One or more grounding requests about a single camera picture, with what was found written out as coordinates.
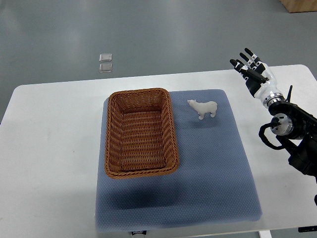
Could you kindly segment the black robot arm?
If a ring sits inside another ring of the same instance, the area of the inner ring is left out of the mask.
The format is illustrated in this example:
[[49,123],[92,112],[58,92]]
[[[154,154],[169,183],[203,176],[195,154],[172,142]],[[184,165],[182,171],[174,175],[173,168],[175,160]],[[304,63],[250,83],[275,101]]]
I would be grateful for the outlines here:
[[262,142],[274,149],[285,149],[289,165],[304,175],[317,176],[317,119],[291,103],[290,86],[287,98],[272,94],[265,99],[272,120],[260,127]]

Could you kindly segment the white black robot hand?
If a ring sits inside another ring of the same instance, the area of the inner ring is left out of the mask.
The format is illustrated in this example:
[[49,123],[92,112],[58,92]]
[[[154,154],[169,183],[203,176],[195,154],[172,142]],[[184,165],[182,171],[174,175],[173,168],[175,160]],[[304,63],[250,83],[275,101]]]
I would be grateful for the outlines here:
[[265,108],[285,98],[277,89],[277,80],[269,66],[251,50],[240,53],[241,60],[231,59],[234,69],[243,77],[250,94],[261,101]]

